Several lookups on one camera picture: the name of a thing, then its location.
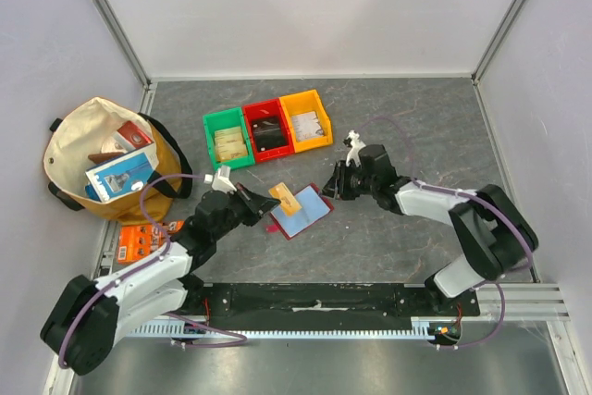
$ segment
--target white plastic part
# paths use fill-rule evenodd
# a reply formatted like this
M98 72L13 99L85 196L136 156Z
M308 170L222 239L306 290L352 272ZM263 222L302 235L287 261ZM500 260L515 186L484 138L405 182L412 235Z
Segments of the white plastic part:
M345 165L348 166L350 161L353 161L357 167L360 166L360 150L362 150L366 144L360 141L360 135L356 133L354 130L350 130L348 133L348 138L351 141L351 149L348 152L347 157L345 158Z
M162 255L165 247L161 247L156 252L146 256L142 260L127 266L123 270L100 277L96 279L96 288L102 289L113 279L120 279L121 275L132 269L138 268L147 263L155 256ZM116 297L119 305L119 316L130 312L130 308L139 304L153 291L166 285L173 279L181 278L187 275L191 268L191 257L187 250L177 242L173 242L168 254L161 256L162 261L156 262L135 275L125 279L121 284L105 293L107 298Z
M456 258L434 276L434 283L447 298L454 298L484 280L473 270L464 255Z
M463 191L476 194L475 190ZM402 186L396 197L404 215L423 216L449 226L452 222L448 211L455 205L468 201L467 198L420 189L412 182Z
M223 191L224 193L233 193L236 191L236 187L230 181L230 167L229 166L222 166L214 175L214 180L212 181L212 190Z
M120 339L143 323L166 312L179 309L186 297L187 291L175 279L144 297L126 313L120 311L113 345L115 346Z

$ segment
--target gray granite floor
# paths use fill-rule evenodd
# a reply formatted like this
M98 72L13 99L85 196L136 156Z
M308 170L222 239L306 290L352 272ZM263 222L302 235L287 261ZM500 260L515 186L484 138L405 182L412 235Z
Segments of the gray granite floor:
M195 172L210 173L204 114L317 89L333 125L332 146L233 170L232 179L262 194L283 181L292 191L322 187L351 129L373 117L395 119L414 145L415 174L449 187L501 184L485 124L468 79L218 80L158 84L151 114L176 136ZM382 143L400 174L412 172L400 134L377 120L361 132ZM174 203L169 220L184 219L206 191ZM226 282L420 283L461 253L451 228L419 217L386 213L370 197L334 202L335 211L291 241L265 232L268 220L240 227L218 244L197 275ZM509 277L529 281L530 274Z

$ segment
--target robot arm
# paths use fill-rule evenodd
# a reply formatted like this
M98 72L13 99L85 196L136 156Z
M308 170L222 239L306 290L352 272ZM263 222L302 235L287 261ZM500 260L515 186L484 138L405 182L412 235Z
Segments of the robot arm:
M350 131L346 161L338 161L322 193L349 201L371 195L378 205L402 216L423 216L452 226L462 255L425 281L435 309L449 304L466 290L494 281L525 258L524 249L495 215L466 197L423 188L421 181L399 176L383 145L365 145ZM518 229L531 251L538 246L535 232L498 186L487 185L463 193L477 196L499 209Z
M56 353L80 309L115 281L69 339L66 362L78 375L92 371L134 328L181 308L188 292L199 295L204 283L191 272L212 257L217 241L240 224L255 225L279 204L239 183L235 186L228 179L228 170L226 176L218 170L212 188L172 237L166 253L162 247L109 276L91 281L80 275L67 284L41 332L42 340Z

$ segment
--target white wall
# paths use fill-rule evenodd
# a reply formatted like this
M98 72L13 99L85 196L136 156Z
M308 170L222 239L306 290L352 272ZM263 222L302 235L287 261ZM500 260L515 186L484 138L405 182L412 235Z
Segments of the white wall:
M517 199L592 364L592 3L529 0L482 84Z
M109 0L154 77L470 73L511 0Z
M138 107L140 84L91 0L0 0L0 392L41 393L52 352L39 332L68 280L88 274L103 222L46 189L55 117L94 95Z

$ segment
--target black mount plate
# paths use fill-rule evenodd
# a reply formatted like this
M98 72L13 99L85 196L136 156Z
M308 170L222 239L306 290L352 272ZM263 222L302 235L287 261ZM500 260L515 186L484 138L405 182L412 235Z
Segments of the black mount plate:
M199 295L189 295L188 303L179 312L204 315L202 301L207 298L210 325L233 330L409 329L412 316L456 316L457 302L461 303L464 316L480 315L474 292L467 291L450 307L436 313L425 288L405 284L205 286L198 290Z

